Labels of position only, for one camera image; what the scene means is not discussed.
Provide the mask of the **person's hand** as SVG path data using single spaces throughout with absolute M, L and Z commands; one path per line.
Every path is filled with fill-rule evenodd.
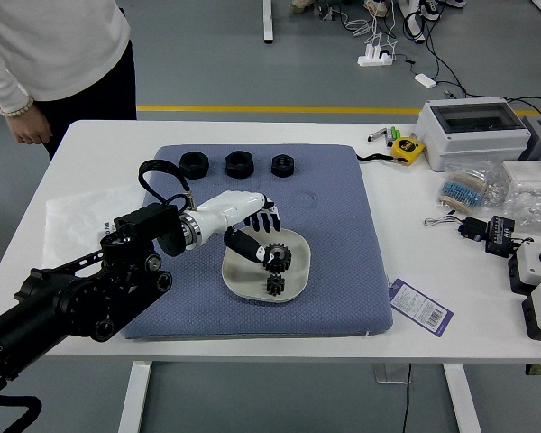
M 5 121 L 18 143 L 45 144 L 52 137 L 50 124 L 37 106 L 21 115 L 6 117 Z

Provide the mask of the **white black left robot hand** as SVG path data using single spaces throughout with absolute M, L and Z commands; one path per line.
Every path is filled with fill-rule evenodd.
M 243 221 L 254 231 L 261 228 L 269 233 L 280 230 L 279 211 L 264 194 L 227 190 L 198 206 L 187 210 L 181 217 L 186 233 L 186 248 L 198 248 L 212 234 L 223 234 L 225 245 L 243 258 L 271 266 L 278 263 L 272 247 L 262 246 L 255 239 L 234 228 Z

